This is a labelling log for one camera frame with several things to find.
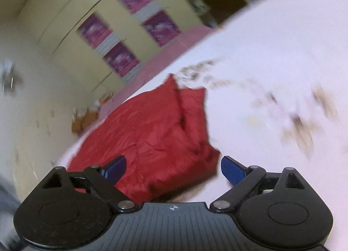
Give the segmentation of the red puffer jacket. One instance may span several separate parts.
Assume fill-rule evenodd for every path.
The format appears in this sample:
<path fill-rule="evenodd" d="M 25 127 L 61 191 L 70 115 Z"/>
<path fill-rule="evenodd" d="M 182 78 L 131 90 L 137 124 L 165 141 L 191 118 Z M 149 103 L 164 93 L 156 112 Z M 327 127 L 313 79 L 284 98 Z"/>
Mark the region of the red puffer jacket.
<path fill-rule="evenodd" d="M 179 88 L 173 76 L 116 108 L 82 143 L 70 172 L 126 158 L 117 189 L 136 203 L 159 198 L 216 174 L 219 151 L 209 142 L 205 89 Z"/>

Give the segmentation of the white floral bed cover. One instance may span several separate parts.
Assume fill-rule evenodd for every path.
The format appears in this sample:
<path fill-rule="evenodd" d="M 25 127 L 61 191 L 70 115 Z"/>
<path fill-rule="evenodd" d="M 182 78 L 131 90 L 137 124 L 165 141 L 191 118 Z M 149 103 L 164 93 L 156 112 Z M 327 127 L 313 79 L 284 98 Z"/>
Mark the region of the white floral bed cover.
<path fill-rule="evenodd" d="M 212 144 L 244 165 L 295 167 L 329 206 L 347 249 L 347 0 L 256 0 L 155 76 L 218 61 L 201 85 Z"/>

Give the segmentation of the purple poster lower left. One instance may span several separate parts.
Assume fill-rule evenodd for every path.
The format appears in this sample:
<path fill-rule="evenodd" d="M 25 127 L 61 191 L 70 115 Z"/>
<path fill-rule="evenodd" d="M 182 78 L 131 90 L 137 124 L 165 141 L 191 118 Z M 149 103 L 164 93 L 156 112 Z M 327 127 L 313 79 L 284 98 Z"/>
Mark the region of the purple poster lower left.
<path fill-rule="evenodd" d="M 138 64 L 139 60 L 122 42 L 114 45 L 108 53 L 103 56 L 103 60 L 110 66 L 121 78 L 124 78 Z"/>

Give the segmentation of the purple poster upper left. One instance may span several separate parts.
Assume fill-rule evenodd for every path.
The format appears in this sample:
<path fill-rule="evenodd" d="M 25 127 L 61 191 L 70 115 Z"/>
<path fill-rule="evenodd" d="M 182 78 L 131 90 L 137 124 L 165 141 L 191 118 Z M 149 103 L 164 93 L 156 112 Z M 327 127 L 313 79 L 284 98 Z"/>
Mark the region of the purple poster upper left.
<path fill-rule="evenodd" d="M 79 26 L 77 33 L 89 46 L 96 49 L 112 33 L 112 29 L 98 15 L 92 13 Z"/>

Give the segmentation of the pink bed sheet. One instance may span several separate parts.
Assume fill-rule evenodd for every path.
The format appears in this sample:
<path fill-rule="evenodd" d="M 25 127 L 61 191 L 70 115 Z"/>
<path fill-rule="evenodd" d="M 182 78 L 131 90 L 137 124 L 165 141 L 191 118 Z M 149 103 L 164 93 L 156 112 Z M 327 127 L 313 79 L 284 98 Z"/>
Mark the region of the pink bed sheet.
<path fill-rule="evenodd" d="M 142 86 L 162 72 L 177 58 L 198 44 L 203 38 L 213 33 L 213 29 L 205 25 L 195 26 L 184 31 L 172 42 L 167 44 L 157 55 L 147 62 L 136 77 L 123 89 L 115 92 L 107 102 L 99 109 L 98 120 L 105 119 L 115 108 L 121 105 L 126 99 L 132 96 Z"/>

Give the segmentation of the cream yellow wardrobe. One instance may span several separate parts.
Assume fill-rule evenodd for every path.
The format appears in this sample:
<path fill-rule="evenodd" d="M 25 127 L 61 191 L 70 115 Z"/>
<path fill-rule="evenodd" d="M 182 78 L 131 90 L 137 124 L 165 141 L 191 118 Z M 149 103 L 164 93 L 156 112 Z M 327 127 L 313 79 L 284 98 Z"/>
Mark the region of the cream yellow wardrobe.
<path fill-rule="evenodd" d="M 54 62 L 91 95 L 100 97 L 108 91 L 121 90 L 136 77 L 141 67 L 170 43 L 158 46 L 142 26 L 161 10 L 171 17 L 181 33 L 202 25 L 187 0 L 154 0 L 133 15 L 118 0 L 28 0 L 19 14 L 19 21 Z M 77 33 L 92 13 L 112 29 L 96 49 Z M 140 62 L 124 78 L 103 60 L 119 42 Z"/>

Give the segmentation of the purple poster lower right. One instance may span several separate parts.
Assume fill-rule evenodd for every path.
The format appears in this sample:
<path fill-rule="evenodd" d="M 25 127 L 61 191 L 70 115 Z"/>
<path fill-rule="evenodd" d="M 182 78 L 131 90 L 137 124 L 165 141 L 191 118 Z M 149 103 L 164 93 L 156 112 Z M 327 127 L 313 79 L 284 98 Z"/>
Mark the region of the purple poster lower right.
<path fill-rule="evenodd" d="M 163 47 L 181 34 L 180 29 L 164 10 L 157 12 L 142 23 L 158 46 Z"/>

